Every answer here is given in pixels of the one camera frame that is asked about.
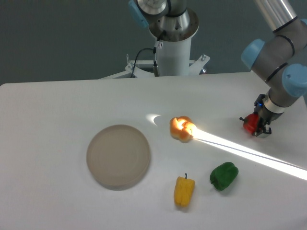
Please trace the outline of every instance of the table surface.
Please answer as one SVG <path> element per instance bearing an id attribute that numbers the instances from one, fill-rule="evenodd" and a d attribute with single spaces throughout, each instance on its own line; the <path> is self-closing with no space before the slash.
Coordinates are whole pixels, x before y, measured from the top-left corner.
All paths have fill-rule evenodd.
<path id="1" fill-rule="evenodd" d="M 2 85 L 0 229 L 306 229 L 306 171 L 301 179 L 296 167 L 285 164 L 282 172 L 246 152 L 197 140 L 184 144 L 169 134 L 169 120 L 187 115 L 206 132 L 204 139 L 214 135 L 226 139 L 224 145 L 307 168 L 302 98 L 272 122 L 269 137 L 244 131 L 239 117 L 252 113 L 267 90 L 254 73 Z M 159 115 L 155 124 L 151 115 Z M 102 187 L 86 165 L 91 139 L 116 124 L 139 129 L 151 148 L 146 175 L 122 191 Z M 239 175 L 218 192 L 209 176 L 226 161 Z M 196 186 L 189 207 L 180 209 L 173 192 L 185 173 Z"/>

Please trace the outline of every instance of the blue joint cap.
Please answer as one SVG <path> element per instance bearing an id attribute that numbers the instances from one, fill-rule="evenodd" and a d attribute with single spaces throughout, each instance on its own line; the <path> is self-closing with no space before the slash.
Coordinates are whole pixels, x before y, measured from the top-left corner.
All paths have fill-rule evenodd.
<path id="1" fill-rule="evenodd" d="M 307 19 L 306 18 L 301 19 L 301 21 L 307 25 Z"/>
<path id="2" fill-rule="evenodd" d="M 251 70 L 265 42 L 261 39 L 256 39 L 251 42 L 243 51 L 241 60 Z"/>
<path id="3" fill-rule="evenodd" d="M 130 14 L 132 15 L 133 19 L 136 21 L 136 23 L 140 27 L 147 28 L 149 26 L 144 15 L 141 13 L 139 7 L 135 4 L 133 0 L 130 0 L 128 2 L 128 8 L 129 8 Z"/>
<path id="4" fill-rule="evenodd" d="M 293 64 L 283 71 L 282 83 L 290 96 L 300 97 L 307 92 L 307 67 Z"/>

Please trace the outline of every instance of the yellow bell pepper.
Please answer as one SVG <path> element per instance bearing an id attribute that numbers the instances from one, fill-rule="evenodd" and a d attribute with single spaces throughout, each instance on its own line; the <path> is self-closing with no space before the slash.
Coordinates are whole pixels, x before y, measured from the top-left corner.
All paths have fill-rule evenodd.
<path id="1" fill-rule="evenodd" d="M 188 206 L 193 194 L 194 186 L 195 181 L 187 179 L 187 174 L 186 178 L 179 176 L 174 191 L 175 204 L 182 207 Z"/>

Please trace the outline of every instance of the green bell pepper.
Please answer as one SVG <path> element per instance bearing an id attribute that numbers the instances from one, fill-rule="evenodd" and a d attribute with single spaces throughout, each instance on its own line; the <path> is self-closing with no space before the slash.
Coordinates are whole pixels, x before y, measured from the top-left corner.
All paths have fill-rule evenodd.
<path id="1" fill-rule="evenodd" d="M 223 191 L 234 181 L 238 173 L 239 169 L 232 162 L 225 162 L 212 171 L 210 181 L 217 190 Z"/>

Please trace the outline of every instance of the beige plate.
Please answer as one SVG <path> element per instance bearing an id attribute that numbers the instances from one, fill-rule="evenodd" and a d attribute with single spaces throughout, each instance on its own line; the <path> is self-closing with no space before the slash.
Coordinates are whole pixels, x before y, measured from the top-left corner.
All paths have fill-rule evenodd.
<path id="1" fill-rule="evenodd" d="M 102 185 L 121 189 L 137 183 L 150 160 L 149 144 L 137 129 L 116 125 L 100 131 L 91 141 L 86 162 Z"/>

